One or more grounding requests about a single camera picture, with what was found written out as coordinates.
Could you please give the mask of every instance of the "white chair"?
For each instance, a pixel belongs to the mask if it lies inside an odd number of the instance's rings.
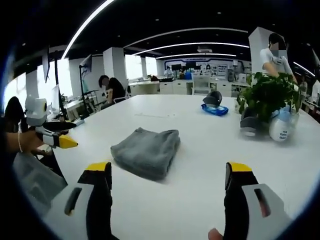
[[[209,75],[192,75],[192,95],[207,95],[211,92]]]
[[[123,86],[124,91],[125,91],[125,96],[123,96],[123,97],[118,97],[118,98],[113,99],[113,102],[114,102],[115,104],[118,103],[119,100],[127,100],[127,99],[131,98],[131,95],[130,95],[129,92],[128,92],[128,85],[129,85],[129,81],[128,81],[128,80],[125,82],[125,86],[124,86],[124,84],[122,83],[122,86]]]

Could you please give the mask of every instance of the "dark hair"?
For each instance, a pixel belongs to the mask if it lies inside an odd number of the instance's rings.
[[[10,98],[5,108],[4,121],[6,128],[10,128],[6,129],[6,132],[13,132],[15,128],[17,129],[20,121],[22,132],[25,132],[28,129],[24,110],[20,104],[19,99],[16,96]]]
[[[102,80],[105,79],[105,78],[108,79],[109,77],[108,77],[107,75],[102,75],[102,76],[99,78],[98,82],[99,82],[99,87],[100,87],[100,88],[102,88]]]
[[[279,43],[279,50],[286,50],[286,43],[279,34],[271,33],[269,36],[269,43],[271,44]]]

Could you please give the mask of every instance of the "bottle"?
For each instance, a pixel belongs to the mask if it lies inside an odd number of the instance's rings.
[[[288,138],[290,131],[291,113],[287,109],[282,108],[279,110],[279,114],[271,121],[269,135],[273,140],[283,142]]]

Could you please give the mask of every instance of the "finger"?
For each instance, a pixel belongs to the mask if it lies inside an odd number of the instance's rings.
[[[223,236],[218,232],[216,228],[213,228],[208,233],[209,240],[222,240]]]

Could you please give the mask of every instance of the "black shirt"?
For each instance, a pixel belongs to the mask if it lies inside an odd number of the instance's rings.
[[[110,78],[107,90],[109,89],[112,89],[112,100],[126,96],[124,87],[115,77]]]

